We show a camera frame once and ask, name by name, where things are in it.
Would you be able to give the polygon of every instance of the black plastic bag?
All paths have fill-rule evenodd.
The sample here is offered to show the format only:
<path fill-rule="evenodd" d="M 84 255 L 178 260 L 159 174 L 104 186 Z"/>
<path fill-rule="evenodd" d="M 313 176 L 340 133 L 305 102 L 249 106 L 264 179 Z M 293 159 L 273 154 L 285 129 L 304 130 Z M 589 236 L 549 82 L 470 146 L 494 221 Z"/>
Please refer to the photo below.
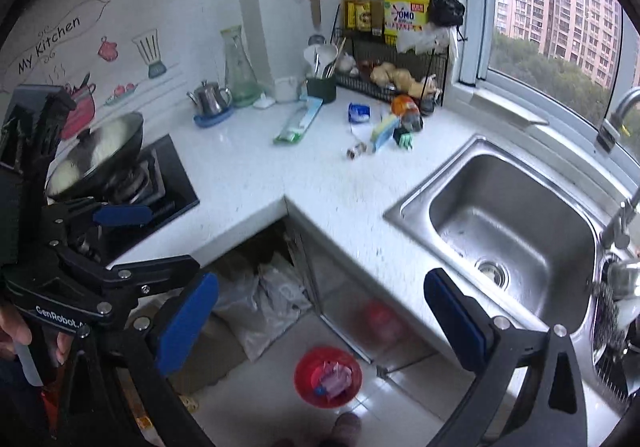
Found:
<path fill-rule="evenodd" d="M 462 26 L 465 7 L 458 0 L 430 0 L 427 13 L 436 26 Z"/>

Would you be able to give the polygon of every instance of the tree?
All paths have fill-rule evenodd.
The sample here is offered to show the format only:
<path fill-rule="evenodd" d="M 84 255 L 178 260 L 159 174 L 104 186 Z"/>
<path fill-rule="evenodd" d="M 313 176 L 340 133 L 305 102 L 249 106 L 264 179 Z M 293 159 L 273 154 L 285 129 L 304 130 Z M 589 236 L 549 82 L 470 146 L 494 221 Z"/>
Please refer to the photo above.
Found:
<path fill-rule="evenodd" d="M 546 58 L 533 42 L 511 39 L 496 30 L 489 66 L 547 94 L 595 127 L 602 123 L 607 113 L 610 90 L 593 82 L 573 62 Z M 640 112 L 633 109 L 627 115 L 625 128 L 630 136 L 622 134 L 622 145 L 640 157 Z"/>

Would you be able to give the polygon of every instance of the stainless steel sink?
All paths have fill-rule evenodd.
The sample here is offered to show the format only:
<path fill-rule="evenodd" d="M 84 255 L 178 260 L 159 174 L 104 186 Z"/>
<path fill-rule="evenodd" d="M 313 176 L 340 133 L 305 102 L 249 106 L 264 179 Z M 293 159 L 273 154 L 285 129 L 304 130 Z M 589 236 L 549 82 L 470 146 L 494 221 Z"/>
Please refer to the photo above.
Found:
<path fill-rule="evenodd" d="M 486 142 L 474 151 L 480 146 L 495 151 Z M 402 221 L 415 226 L 430 220 L 460 257 L 533 315 L 575 332 L 587 311 L 584 288 L 596 261 L 590 224 L 504 157 L 467 157 L 430 203 L 423 191 L 405 205 Z"/>
<path fill-rule="evenodd" d="M 605 253 L 591 203 L 524 151 L 477 136 L 385 218 L 520 326 L 564 325 L 583 379 L 615 405 L 593 366 L 590 285 L 601 278 Z"/>

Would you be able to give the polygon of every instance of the black stovetop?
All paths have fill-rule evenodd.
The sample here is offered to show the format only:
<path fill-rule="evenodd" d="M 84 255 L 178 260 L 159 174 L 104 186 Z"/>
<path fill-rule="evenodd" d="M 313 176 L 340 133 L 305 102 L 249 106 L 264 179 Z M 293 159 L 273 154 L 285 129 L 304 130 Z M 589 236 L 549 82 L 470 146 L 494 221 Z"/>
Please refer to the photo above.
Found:
<path fill-rule="evenodd" d="M 155 157 L 158 158 L 165 194 L 148 204 L 154 215 L 152 221 L 140 227 L 101 228 L 100 231 L 94 227 L 87 235 L 91 249 L 97 253 L 95 259 L 103 266 L 200 203 L 169 135 L 145 147 L 137 163 L 154 162 Z"/>

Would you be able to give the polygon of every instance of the sink drain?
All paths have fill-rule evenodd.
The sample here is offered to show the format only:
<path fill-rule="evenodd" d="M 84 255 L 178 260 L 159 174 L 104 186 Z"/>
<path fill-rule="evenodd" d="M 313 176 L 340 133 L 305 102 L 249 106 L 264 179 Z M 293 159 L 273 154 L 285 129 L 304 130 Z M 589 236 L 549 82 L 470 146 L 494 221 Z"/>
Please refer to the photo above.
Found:
<path fill-rule="evenodd" d="M 476 263 L 476 268 L 480 270 L 484 276 L 488 277 L 496 286 L 505 289 L 509 284 L 509 275 L 502 265 L 489 259 L 481 259 Z"/>

